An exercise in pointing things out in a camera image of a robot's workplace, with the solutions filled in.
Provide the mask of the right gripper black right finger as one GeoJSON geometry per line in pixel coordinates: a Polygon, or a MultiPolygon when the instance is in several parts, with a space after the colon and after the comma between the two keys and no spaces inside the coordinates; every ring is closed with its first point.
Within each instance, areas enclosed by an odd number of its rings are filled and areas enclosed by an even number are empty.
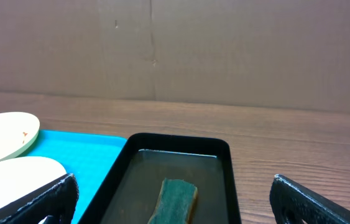
{"type": "Polygon", "coordinates": [[[277,223],[350,224],[350,210],[284,175],[275,175],[269,200],[277,223]]]}

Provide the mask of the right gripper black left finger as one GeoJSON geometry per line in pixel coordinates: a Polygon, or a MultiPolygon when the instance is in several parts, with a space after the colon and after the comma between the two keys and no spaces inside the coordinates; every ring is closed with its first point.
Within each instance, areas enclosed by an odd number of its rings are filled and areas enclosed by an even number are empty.
{"type": "Polygon", "coordinates": [[[71,223],[79,198],[74,174],[67,173],[0,208],[0,224],[71,223]]]}

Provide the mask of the white plate with stain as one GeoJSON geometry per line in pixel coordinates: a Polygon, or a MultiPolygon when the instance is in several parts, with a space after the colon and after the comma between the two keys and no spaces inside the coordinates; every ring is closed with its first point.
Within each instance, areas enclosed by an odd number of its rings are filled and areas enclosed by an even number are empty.
{"type": "Polygon", "coordinates": [[[27,156],[0,162],[0,208],[43,187],[67,172],[48,157],[27,156]]]}

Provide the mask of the yellow-green plate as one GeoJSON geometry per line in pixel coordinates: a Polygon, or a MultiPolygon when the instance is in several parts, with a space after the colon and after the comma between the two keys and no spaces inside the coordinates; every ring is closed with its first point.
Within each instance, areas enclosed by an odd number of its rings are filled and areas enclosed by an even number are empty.
{"type": "Polygon", "coordinates": [[[0,113],[0,161],[25,152],[37,139],[40,121],[25,112],[0,113]]]}

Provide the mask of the green yellow sponge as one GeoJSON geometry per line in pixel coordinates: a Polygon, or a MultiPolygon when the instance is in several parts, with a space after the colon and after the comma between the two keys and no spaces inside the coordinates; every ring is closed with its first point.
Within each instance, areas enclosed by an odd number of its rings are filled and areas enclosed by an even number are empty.
{"type": "Polygon", "coordinates": [[[148,224],[189,224],[198,188],[181,179],[164,179],[148,224]]]}

